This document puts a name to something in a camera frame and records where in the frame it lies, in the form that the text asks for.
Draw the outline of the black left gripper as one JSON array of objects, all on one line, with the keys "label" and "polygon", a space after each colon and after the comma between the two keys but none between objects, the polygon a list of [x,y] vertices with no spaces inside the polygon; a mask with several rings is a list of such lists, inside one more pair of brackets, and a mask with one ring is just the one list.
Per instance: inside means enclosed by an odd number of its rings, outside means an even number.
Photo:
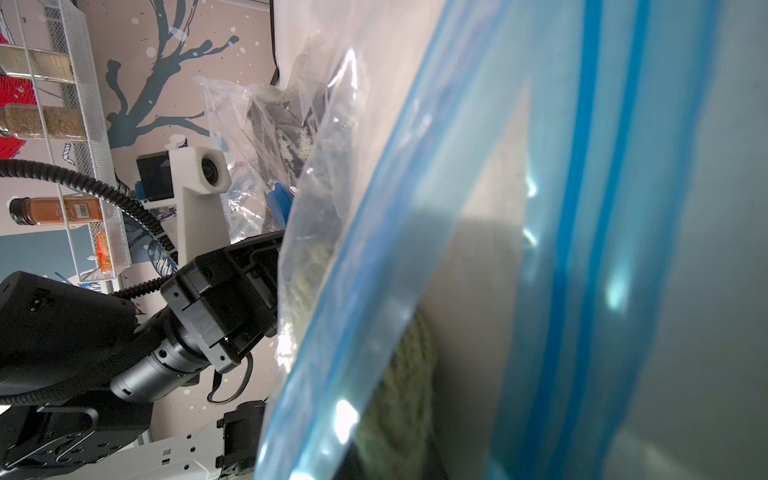
[{"label": "black left gripper", "polygon": [[277,333],[278,257],[284,232],[249,237],[200,255],[161,287],[192,350],[219,373],[239,366]]}]

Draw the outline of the green knitted cloth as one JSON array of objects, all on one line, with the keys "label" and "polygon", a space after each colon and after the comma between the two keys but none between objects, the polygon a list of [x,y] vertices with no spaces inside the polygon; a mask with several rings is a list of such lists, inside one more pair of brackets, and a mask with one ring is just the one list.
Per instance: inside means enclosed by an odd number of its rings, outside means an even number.
[{"label": "green knitted cloth", "polygon": [[[284,313],[276,358],[289,372],[306,334],[314,305],[333,255],[327,244],[291,250],[283,266]],[[336,479],[442,478],[433,466],[433,377],[437,349],[425,316],[415,311],[354,432]]]}]

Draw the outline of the clear vacuum bag blue zipper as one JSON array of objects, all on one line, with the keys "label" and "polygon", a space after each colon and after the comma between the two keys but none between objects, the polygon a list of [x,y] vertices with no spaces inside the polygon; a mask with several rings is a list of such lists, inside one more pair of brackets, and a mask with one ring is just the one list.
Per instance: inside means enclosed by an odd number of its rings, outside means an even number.
[{"label": "clear vacuum bag blue zipper", "polygon": [[648,358],[716,1],[281,1],[326,98],[279,264],[333,255],[259,479],[330,479],[415,311],[452,479],[603,479]]}]

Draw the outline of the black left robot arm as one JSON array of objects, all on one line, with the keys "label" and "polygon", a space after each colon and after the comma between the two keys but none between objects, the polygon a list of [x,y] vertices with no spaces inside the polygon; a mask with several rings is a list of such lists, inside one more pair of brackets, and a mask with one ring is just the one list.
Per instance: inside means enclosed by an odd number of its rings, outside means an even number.
[{"label": "black left robot arm", "polygon": [[67,474],[118,452],[153,404],[251,365],[277,329],[279,232],[106,295],[26,272],[1,285],[1,475]]}]

